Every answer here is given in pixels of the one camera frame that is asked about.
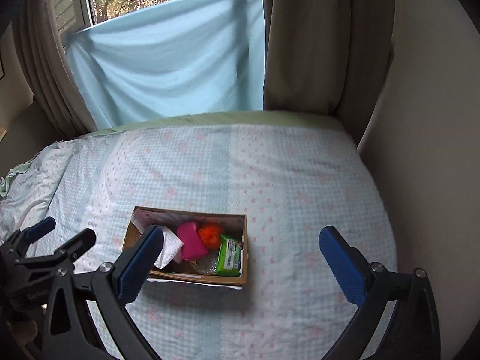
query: orange pom-pom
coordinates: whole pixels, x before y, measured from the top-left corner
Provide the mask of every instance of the orange pom-pom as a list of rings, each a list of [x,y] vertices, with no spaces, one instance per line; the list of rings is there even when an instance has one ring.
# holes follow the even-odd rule
[[[198,229],[198,235],[207,249],[220,249],[222,241],[220,234],[225,233],[222,226],[217,223],[205,223]]]

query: white wall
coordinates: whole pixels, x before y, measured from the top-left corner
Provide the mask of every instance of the white wall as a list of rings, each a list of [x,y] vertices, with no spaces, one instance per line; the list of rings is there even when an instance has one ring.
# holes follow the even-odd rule
[[[7,134],[0,140],[0,176],[30,160],[60,136],[50,123],[27,84],[17,58],[9,27],[0,40],[5,76],[0,79],[0,127]]]
[[[424,268],[453,358],[480,318],[480,35],[457,0],[395,0],[395,57],[361,156]]]
[[[0,79],[0,127],[8,131],[33,100],[33,93],[18,62],[11,26],[0,40],[0,55],[5,72]]]

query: beige curtain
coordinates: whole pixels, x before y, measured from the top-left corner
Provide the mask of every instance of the beige curtain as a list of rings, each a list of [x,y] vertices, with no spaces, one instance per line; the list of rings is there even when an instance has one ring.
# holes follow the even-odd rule
[[[395,0],[263,0],[265,110],[335,115],[358,143],[385,79]]]
[[[13,33],[34,98],[58,133],[69,139],[96,131],[67,65],[53,0],[27,0],[13,21]]]

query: bed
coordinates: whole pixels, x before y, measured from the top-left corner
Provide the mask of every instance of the bed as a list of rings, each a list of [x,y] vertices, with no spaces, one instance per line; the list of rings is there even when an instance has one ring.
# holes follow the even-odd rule
[[[318,249],[324,226],[396,270],[379,193],[333,117],[218,112],[117,127],[46,147],[10,181],[2,239],[53,216],[56,230],[29,251],[40,256],[92,228],[97,244],[76,272],[116,259],[135,206],[247,216],[245,288],[146,283],[127,305],[163,359],[321,358],[356,310]],[[120,357],[93,305],[92,314]]]

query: curtain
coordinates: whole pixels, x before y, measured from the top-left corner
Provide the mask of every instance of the curtain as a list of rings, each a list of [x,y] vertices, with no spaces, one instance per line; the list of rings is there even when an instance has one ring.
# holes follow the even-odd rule
[[[383,86],[395,0],[263,0],[265,110],[336,116],[358,143]]]
[[[96,131],[57,31],[53,0],[27,0],[13,21],[15,46],[34,98],[64,139]]]
[[[98,128],[263,109],[262,0],[172,0],[69,35]]]

